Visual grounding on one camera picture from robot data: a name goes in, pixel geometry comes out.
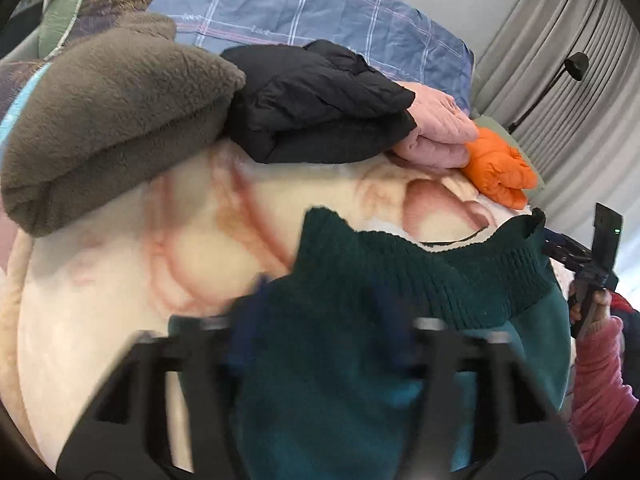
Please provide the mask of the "right forearm pink sleeve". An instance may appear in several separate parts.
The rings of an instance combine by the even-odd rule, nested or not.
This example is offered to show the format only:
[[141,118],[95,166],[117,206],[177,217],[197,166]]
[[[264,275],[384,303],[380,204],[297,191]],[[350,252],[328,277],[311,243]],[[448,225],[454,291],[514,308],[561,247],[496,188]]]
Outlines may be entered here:
[[623,327],[620,318],[609,316],[576,342],[570,430],[588,469],[614,443],[638,404],[622,378]]

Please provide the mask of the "person right hand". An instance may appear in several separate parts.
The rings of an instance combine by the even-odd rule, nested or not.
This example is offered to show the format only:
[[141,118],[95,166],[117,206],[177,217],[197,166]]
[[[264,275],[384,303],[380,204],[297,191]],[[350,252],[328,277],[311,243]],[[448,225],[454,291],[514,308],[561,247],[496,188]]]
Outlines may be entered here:
[[589,335],[597,333],[608,324],[611,317],[611,293],[607,289],[596,290],[591,296],[591,306],[587,313],[587,319],[582,319],[582,303],[578,300],[578,292],[582,285],[574,281],[568,290],[568,308],[570,309],[570,324],[582,324],[576,330],[576,340],[585,339]]

